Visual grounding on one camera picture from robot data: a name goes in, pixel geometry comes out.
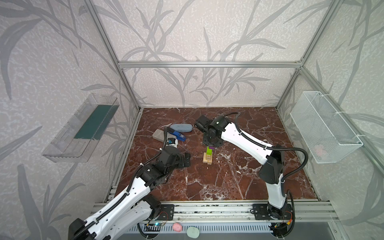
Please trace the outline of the green block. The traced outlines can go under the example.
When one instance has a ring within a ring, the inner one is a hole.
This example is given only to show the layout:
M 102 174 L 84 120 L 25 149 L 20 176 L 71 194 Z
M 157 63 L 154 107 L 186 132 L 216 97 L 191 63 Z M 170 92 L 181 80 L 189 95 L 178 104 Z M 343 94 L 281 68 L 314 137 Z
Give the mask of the green block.
M 211 156 L 213 154 L 213 150 L 211 148 L 207 147 L 206 154 L 207 154 L 207 156 Z

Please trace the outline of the wood block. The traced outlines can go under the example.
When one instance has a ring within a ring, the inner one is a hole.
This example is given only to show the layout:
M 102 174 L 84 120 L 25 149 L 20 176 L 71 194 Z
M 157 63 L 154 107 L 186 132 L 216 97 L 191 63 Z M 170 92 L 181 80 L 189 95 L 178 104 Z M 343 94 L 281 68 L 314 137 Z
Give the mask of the wood block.
M 206 163 L 206 164 L 208 164 L 208 165 L 211 165 L 212 164 L 212 160 L 203 160 L 203 163 Z
M 212 155 L 211 156 L 207 156 L 207 154 L 204 153 L 204 159 L 203 160 L 212 160 Z

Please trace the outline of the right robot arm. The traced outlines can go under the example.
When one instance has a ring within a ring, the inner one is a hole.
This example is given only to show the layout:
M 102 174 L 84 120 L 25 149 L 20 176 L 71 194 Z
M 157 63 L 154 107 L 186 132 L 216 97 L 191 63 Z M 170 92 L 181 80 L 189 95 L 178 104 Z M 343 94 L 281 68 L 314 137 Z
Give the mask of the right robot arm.
M 259 178 L 266 183 L 268 192 L 268 214 L 271 219 L 280 219 L 287 206 L 283 193 L 284 156 L 277 148 L 266 144 L 242 131 L 227 117 L 219 115 L 211 120 L 202 115 L 195 121 L 195 127 L 203 133 L 203 144 L 218 148 L 224 142 L 231 143 L 256 159 L 262 167 Z

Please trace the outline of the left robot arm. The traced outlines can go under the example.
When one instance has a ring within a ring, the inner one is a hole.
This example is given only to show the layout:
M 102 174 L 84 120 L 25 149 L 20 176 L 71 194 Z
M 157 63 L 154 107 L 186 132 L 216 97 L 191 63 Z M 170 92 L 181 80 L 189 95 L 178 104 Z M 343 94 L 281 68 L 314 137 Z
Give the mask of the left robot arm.
M 165 146 L 153 158 L 140 164 L 129 185 L 101 210 L 69 226 L 70 240 L 116 240 L 142 221 L 161 214 L 161 202 L 151 191 L 165 183 L 176 169 L 188 168 L 191 154 Z

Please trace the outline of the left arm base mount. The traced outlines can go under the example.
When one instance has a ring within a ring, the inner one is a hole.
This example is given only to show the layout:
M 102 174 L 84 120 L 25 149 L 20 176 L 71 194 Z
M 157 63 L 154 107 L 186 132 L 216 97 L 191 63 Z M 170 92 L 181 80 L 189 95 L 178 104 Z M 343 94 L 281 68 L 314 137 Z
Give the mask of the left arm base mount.
M 161 204 L 153 210 L 150 217 L 151 220 L 157 221 L 172 221 L 175 213 L 175 205 L 173 204 Z

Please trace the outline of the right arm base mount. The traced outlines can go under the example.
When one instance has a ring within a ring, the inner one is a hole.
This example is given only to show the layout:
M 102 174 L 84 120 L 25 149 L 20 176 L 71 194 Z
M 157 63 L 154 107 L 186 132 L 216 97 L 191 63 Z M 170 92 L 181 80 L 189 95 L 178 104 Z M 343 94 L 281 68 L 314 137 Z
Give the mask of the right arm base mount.
M 270 204 L 253 204 L 250 213 L 256 220 L 288 221 L 293 218 L 294 210 L 291 204 L 285 204 L 281 209 Z

